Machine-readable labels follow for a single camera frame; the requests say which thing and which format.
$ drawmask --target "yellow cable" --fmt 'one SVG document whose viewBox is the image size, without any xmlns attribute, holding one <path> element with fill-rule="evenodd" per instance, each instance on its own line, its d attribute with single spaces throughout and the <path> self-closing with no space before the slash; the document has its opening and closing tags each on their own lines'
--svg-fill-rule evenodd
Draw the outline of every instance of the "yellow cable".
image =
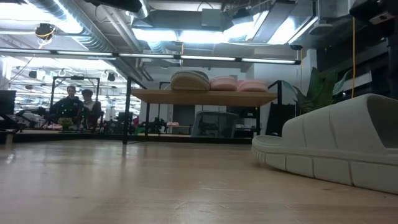
<svg viewBox="0 0 398 224">
<path fill-rule="evenodd" d="M 351 91 L 351 98 L 354 98 L 355 89 L 355 76 L 356 76 L 356 51 L 355 51 L 355 40 L 356 40 L 356 23 L 355 18 L 353 18 L 353 89 Z"/>
<path fill-rule="evenodd" d="M 55 27 L 55 28 L 54 28 L 51 32 L 49 32 L 48 34 L 44 34 L 44 35 L 36 34 L 36 36 L 37 36 L 37 37 L 47 37 L 47 36 L 53 34 L 56 28 L 57 28 L 57 27 Z"/>
</svg>

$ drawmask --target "computer monitor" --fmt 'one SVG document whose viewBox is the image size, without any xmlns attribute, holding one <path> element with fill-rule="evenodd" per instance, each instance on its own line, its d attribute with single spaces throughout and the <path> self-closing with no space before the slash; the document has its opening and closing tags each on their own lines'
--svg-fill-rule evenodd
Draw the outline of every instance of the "computer monitor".
<svg viewBox="0 0 398 224">
<path fill-rule="evenodd" d="M 14 114 L 17 91 L 0 90 L 0 114 Z"/>
</svg>

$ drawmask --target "speaker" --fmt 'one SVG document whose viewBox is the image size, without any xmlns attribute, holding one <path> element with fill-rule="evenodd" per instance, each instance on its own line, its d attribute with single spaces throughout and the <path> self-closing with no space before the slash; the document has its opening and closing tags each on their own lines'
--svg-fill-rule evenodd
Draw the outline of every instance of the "speaker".
<svg viewBox="0 0 398 224">
<path fill-rule="evenodd" d="M 29 72 L 29 77 L 30 78 L 37 78 L 37 71 L 30 71 Z"/>
</svg>

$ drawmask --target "green plant leaf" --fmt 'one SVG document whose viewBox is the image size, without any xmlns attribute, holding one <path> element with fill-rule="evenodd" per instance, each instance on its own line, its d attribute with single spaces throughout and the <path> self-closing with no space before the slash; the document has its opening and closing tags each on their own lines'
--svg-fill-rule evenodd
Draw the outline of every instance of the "green plant leaf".
<svg viewBox="0 0 398 224">
<path fill-rule="evenodd" d="M 332 71 L 326 77 L 325 82 L 319 95 L 313 100 L 313 104 L 316 109 L 329 106 L 333 101 L 333 89 L 337 82 L 337 70 Z"/>
<path fill-rule="evenodd" d="M 349 70 L 348 72 L 346 72 L 344 74 L 343 78 L 338 83 L 336 83 L 336 85 L 335 85 L 335 87 L 333 89 L 333 96 L 342 91 L 342 87 L 344 85 L 344 82 L 347 79 L 347 76 L 352 75 L 352 73 L 353 73 L 353 70 L 352 69 Z"/>
<path fill-rule="evenodd" d="M 294 94 L 297 94 L 296 91 L 294 90 L 293 86 L 292 86 L 290 83 L 288 83 L 287 81 L 283 81 L 283 80 L 282 80 L 282 84 L 283 84 L 286 88 L 288 88 L 288 89 L 290 89 L 292 92 L 294 92 Z"/>
<path fill-rule="evenodd" d="M 315 99 L 323 87 L 324 78 L 321 77 L 317 68 L 313 67 L 311 71 L 310 85 L 308 87 L 307 98 Z"/>
<path fill-rule="evenodd" d="M 308 113 L 311 112 L 315 109 L 314 104 L 311 100 L 309 100 L 304 94 L 296 87 L 293 86 L 293 88 L 296 89 L 296 97 L 297 101 L 296 104 L 298 104 L 298 107 L 303 113 Z"/>
</svg>

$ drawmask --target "wooden floor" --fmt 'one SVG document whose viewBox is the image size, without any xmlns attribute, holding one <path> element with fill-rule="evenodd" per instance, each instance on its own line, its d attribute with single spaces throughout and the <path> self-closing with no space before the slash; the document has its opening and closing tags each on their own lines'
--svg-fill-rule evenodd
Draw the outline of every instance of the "wooden floor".
<svg viewBox="0 0 398 224">
<path fill-rule="evenodd" d="M 259 167 L 250 146 L 59 141 L 14 149 L 0 151 L 2 224 L 398 223 L 398 196 Z"/>
</svg>

